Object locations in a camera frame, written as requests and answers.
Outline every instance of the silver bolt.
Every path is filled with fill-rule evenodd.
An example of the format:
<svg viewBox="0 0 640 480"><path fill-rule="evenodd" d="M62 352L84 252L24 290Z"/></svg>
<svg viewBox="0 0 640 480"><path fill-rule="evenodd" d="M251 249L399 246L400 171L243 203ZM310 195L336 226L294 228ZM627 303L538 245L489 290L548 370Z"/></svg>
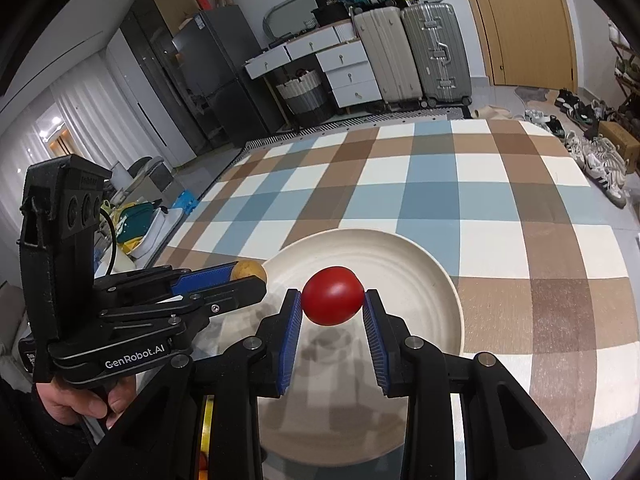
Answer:
<svg viewBox="0 0 640 480"><path fill-rule="evenodd" d="M262 339L256 337L255 335L252 335L242 341L242 346L244 346L247 350L255 350L257 348L260 348L260 345L262 345Z"/></svg>
<svg viewBox="0 0 640 480"><path fill-rule="evenodd" d="M418 348L422 348L424 346L424 341L417 335L411 335L404 340L404 344L409 348L417 350Z"/></svg>
<svg viewBox="0 0 640 480"><path fill-rule="evenodd" d="M171 358L171 366L174 368L183 368L189 363L189 358L184 354L178 354Z"/></svg>
<svg viewBox="0 0 640 480"><path fill-rule="evenodd" d="M495 365L495 355L489 354L489 352L480 352L478 354L478 362L482 366L493 366Z"/></svg>

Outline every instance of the desk leg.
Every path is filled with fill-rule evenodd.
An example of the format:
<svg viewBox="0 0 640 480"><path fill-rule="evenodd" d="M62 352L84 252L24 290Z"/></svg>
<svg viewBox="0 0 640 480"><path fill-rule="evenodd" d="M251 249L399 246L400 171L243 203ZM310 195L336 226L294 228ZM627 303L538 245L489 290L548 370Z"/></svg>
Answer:
<svg viewBox="0 0 640 480"><path fill-rule="evenodd" d="M263 75L262 78L264 79L264 82L267 83L267 88L269 89L269 92L271 92L271 95L273 96L274 101L276 101L276 104L278 105L278 110L280 110L280 113L284 118L284 123L287 125L287 128L290 130L291 124L289 123L289 118L287 117L287 114L285 113L284 108L282 108L282 105L280 104L280 100L278 99L278 96L276 95L275 90L271 86L271 83L269 83L267 76Z"/></svg>

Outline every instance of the red tomato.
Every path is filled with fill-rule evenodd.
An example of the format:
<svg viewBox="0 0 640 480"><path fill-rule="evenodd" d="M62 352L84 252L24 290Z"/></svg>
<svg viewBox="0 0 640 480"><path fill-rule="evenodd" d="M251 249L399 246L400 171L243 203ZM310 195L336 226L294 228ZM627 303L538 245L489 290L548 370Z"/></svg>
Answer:
<svg viewBox="0 0 640 480"><path fill-rule="evenodd" d="M360 310L364 288L346 267L327 267L316 272L302 289L302 311L318 325L344 323Z"/></svg>

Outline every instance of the checkered tablecloth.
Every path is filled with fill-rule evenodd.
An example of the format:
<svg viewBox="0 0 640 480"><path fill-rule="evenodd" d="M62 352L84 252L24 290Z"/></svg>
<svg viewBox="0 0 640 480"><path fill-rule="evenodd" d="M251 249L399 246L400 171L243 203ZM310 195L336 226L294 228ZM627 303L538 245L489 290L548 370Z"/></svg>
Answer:
<svg viewBox="0 0 640 480"><path fill-rule="evenodd" d="M254 150L213 185L159 264L266 260L332 228L410 238L458 288L465 353L494 352L592 478L610 478L635 444L640 346L598 191L532 124L396 122Z"/></svg>

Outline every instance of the human hand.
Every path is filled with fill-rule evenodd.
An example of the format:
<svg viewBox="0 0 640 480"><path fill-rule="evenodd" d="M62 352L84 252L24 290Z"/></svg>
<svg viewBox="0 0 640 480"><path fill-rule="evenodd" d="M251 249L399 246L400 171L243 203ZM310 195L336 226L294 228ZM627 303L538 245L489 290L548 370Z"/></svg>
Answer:
<svg viewBox="0 0 640 480"><path fill-rule="evenodd" d="M78 415L104 418L109 411L105 402L90 390L76 390L64 379L54 377L50 383L37 383L36 389L45 410L60 424L78 422ZM111 428L120 415L136 398L136 378L122 377L109 391L111 409L107 417L107 428Z"/></svg>

